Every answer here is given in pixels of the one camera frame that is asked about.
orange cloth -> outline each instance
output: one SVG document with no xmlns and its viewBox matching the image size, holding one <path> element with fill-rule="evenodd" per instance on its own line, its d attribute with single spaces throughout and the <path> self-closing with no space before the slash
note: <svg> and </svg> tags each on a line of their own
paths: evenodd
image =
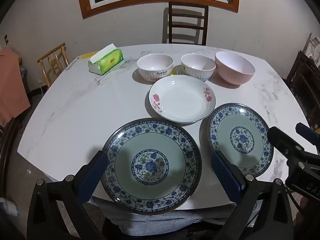
<svg viewBox="0 0 320 240">
<path fill-rule="evenodd" d="M 0 124 L 6 125 L 30 107 L 24 89 L 19 57 L 9 49 L 0 51 Z"/>
</svg>

white wall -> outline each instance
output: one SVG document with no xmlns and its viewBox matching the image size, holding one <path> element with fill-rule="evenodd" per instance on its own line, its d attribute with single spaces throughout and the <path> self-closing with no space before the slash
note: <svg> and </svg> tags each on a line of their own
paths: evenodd
<svg viewBox="0 0 320 240">
<path fill-rule="evenodd" d="M 107 44 L 161 43 L 166 3 L 119 8 L 83 20 L 78 0 L 16 0 L 0 24 L 0 44 L 19 53 L 31 89 L 43 80 L 37 59 L 65 42 L 69 60 Z M 239 12 L 210 7 L 207 45 L 267 60 L 286 77 L 309 32 L 320 25 L 304 0 L 240 0 Z"/>
</svg>

floor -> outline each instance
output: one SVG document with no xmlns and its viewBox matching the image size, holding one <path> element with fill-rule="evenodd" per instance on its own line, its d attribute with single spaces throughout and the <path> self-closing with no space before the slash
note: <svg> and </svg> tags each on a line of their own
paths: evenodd
<svg viewBox="0 0 320 240">
<path fill-rule="evenodd" d="M 7 178 L 7 198 L 17 205 L 20 211 L 19 217 L 11 217 L 12 222 L 17 227 L 17 229 L 26 236 L 27 234 L 27 220 L 28 220 L 28 210 L 31 201 L 32 192 L 35 183 L 38 179 L 45 179 L 50 181 L 45 174 L 33 166 L 31 163 L 26 161 L 17 152 L 17 148 L 22 137 L 23 131 L 38 103 L 40 102 L 42 96 L 38 95 L 32 98 L 32 108 L 29 110 L 26 118 L 23 121 L 23 127 L 19 130 L 17 138 L 13 145 L 12 154 L 10 157 L 9 168 L 8 168 L 8 178 Z M 295 199 L 300 201 L 301 196 L 297 193 L 293 194 Z M 78 236 L 73 224 L 63 206 L 63 203 L 58 203 L 63 219 L 69 232 Z M 105 220 L 104 215 L 100 212 L 99 208 L 91 205 L 89 203 L 84 204 L 84 208 L 95 223 L 95 225 L 102 230 L 103 222 Z M 297 209 L 291 202 L 292 216 L 295 218 Z"/>
</svg>

tissue box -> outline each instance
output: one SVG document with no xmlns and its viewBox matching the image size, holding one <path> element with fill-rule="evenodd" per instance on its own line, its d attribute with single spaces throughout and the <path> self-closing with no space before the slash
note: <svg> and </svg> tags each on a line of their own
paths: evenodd
<svg viewBox="0 0 320 240">
<path fill-rule="evenodd" d="M 104 75 L 114 66 L 123 62 L 121 49 L 110 44 L 93 55 L 88 61 L 89 71 L 98 75 Z"/>
</svg>

white bowl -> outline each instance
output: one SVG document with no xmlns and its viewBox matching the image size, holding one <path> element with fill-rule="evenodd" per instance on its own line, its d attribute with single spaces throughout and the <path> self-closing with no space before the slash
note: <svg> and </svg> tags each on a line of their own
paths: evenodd
<svg viewBox="0 0 320 240">
<path fill-rule="evenodd" d="M 229 51 L 218 51 L 215 62 L 218 74 L 228 83 L 235 85 L 247 83 L 256 71 L 245 58 Z"/>
<path fill-rule="evenodd" d="M 212 113 L 216 97 L 201 80 L 187 75 L 172 75 L 153 84 L 149 102 L 157 114 L 169 121 L 193 123 Z"/>
<path fill-rule="evenodd" d="M 216 68 L 216 64 L 211 58 L 195 53 L 183 55 L 181 66 L 185 74 L 201 81 L 208 80 Z"/>
<path fill-rule="evenodd" d="M 137 66 L 140 75 L 147 81 L 156 82 L 169 76 L 173 69 L 173 58 L 164 54 L 149 54 L 139 58 Z"/>
</svg>

